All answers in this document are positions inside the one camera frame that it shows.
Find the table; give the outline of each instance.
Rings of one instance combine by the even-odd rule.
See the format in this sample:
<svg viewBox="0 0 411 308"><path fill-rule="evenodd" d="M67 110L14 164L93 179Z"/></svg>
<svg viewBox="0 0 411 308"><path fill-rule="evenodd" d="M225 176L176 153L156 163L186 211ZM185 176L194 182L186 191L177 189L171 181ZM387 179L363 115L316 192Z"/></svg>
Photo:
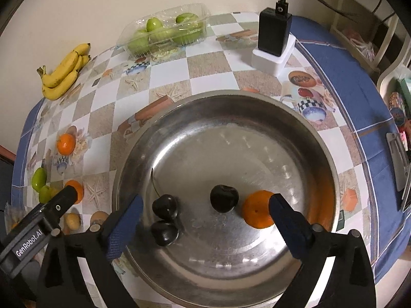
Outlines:
<svg viewBox="0 0 411 308"><path fill-rule="evenodd" d="M236 34L243 30L250 31ZM390 220L389 230L381 226L381 219L392 216L396 198L388 148L382 141L386 131L396 131L393 120L367 74L350 65L352 57L317 23L293 19L291 32L297 42L278 78L250 66L257 31L256 13L215 15L200 44L137 61L129 61L128 54L116 47L94 57L66 95L53 102L40 101L29 114L17 152L13 206L30 211L38 203L30 180L43 164L53 187L62 188L70 179L83 183L84 199L69 211L81 215L80 231L86 230L95 211L111 212L119 158L128 136L141 125L136 112L165 95L175 102L204 91L251 88L300 112L324 140L340 181L342 211L337 230L360 231L378 281L396 260L395 248L408 240L403 234L408 231L409 236L410 229L409 214ZM331 64L342 57L345 60L338 67ZM341 80L348 83L341 85ZM70 126L76 127L77 146L71 156L61 156L55 142ZM375 180L381 173L383 177ZM385 201L379 199L379 183L384 185L382 193L389 192ZM114 265L140 307L172 304L137 277L125 258ZM86 263L81 266L95 305L101 307Z"/></svg>

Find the wall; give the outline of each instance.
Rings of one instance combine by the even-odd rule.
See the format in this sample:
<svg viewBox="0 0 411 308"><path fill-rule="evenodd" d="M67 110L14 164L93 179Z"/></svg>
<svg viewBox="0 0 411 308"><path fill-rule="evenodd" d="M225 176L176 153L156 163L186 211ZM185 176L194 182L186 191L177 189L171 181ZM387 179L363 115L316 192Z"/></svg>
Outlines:
<svg viewBox="0 0 411 308"><path fill-rule="evenodd" d="M25 0L0 37L0 145L17 150L25 118L42 98L39 66L53 69L81 42L90 42L96 55L114 45L134 19L190 2L204 2L217 14L261 11L276 0ZM288 2L294 15L331 24L332 12L315 0Z"/></svg>

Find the stainless steel basin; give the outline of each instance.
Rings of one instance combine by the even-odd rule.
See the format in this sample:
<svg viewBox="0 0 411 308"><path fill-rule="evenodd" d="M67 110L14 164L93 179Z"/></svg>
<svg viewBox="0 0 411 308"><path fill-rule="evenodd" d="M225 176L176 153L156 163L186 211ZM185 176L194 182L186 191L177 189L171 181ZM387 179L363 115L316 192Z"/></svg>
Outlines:
<svg viewBox="0 0 411 308"><path fill-rule="evenodd" d="M281 193L310 223L335 230L338 175L324 142L296 112L269 97L213 91L186 98L141 128L116 173L113 210L136 194L144 214L127 258L141 277L186 307L247 307L275 301L300 263L276 226L254 229L241 205L256 190ZM168 247L150 232L160 194L178 198L180 234ZM220 214L213 186L235 187L240 201Z"/></svg>

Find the bunch of bananas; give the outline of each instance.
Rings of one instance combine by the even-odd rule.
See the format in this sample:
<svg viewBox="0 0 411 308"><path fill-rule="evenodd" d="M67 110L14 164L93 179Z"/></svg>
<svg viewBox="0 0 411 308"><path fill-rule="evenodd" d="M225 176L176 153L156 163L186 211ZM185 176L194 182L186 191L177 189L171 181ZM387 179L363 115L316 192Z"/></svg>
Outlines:
<svg viewBox="0 0 411 308"><path fill-rule="evenodd" d="M38 74L42 78L42 93L45 98L56 100L70 89L76 81L81 68L90 60L90 56L87 55L89 49L90 43L76 46L51 74L46 74L46 66L37 69Z"/></svg>

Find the tangerine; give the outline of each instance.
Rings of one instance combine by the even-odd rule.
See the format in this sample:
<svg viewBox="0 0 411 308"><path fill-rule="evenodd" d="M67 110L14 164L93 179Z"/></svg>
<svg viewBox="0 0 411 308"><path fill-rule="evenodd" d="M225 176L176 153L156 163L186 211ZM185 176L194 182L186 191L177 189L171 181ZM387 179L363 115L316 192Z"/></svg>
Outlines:
<svg viewBox="0 0 411 308"><path fill-rule="evenodd" d="M84 197L84 188L83 186L78 182L75 181L74 179L68 181L67 183L65 183L64 187L66 187L67 185L72 186L73 188L76 189L77 191L77 201L74 204L78 204L80 201L83 200Z"/></svg>
<svg viewBox="0 0 411 308"><path fill-rule="evenodd" d="M76 146L76 139L71 134L65 133L57 140L57 150L61 155L70 155Z"/></svg>
<svg viewBox="0 0 411 308"><path fill-rule="evenodd" d="M272 192L259 190L250 194L242 205L244 221L256 229L268 228L274 224L268 209L268 201Z"/></svg>

